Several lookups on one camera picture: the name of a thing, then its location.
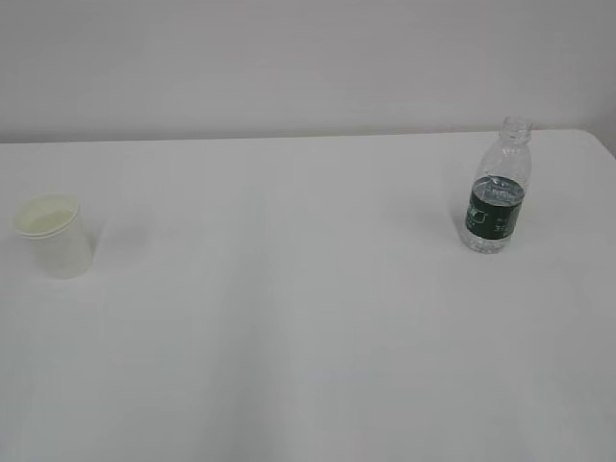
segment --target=bottle neck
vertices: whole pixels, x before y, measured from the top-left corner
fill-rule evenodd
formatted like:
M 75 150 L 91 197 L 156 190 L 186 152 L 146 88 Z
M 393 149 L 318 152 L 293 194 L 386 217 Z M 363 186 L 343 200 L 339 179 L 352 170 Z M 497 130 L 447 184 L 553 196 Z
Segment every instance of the bottle neck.
M 530 141 L 530 134 L 527 137 L 520 138 L 516 134 L 500 132 L 500 142 L 505 146 L 524 147 Z
M 523 146 L 530 141 L 530 122 L 520 117 L 508 117 L 500 129 L 500 139 L 509 145 Z

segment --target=white paper cup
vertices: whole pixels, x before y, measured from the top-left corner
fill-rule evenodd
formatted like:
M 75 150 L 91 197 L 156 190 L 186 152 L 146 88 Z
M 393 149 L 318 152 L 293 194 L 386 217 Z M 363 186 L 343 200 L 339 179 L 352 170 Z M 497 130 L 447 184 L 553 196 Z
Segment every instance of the white paper cup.
M 90 267 L 92 251 L 74 198 L 57 194 L 35 197 L 17 211 L 14 225 L 50 276 L 69 279 Z

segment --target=white wall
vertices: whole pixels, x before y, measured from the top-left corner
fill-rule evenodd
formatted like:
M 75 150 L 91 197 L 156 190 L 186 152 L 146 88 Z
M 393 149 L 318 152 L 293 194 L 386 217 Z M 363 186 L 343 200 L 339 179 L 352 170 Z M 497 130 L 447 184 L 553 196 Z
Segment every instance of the white wall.
M 484 129 L 616 148 L 614 0 L 2 0 L 0 141 Z

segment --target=water bottle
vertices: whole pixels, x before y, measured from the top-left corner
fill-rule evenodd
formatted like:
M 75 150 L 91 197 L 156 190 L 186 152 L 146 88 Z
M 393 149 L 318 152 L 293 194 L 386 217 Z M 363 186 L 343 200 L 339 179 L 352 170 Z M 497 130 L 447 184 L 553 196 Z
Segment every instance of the water bottle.
M 473 182 L 462 241 L 496 253 L 509 243 L 530 180 L 530 123 L 507 117 L 499 139 L 485 153 Z

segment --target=white table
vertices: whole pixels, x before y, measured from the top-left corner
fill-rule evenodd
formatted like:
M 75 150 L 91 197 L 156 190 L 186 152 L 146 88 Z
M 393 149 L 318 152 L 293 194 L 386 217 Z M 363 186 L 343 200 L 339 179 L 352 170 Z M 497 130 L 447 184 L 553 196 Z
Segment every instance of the white table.
M 475 254 L 495 136 L 0 145 L 0 460 L 613 462 L 616 162 L 534 133 Z M 11 230 L 51 192 L 98 235 L 74 280 Z

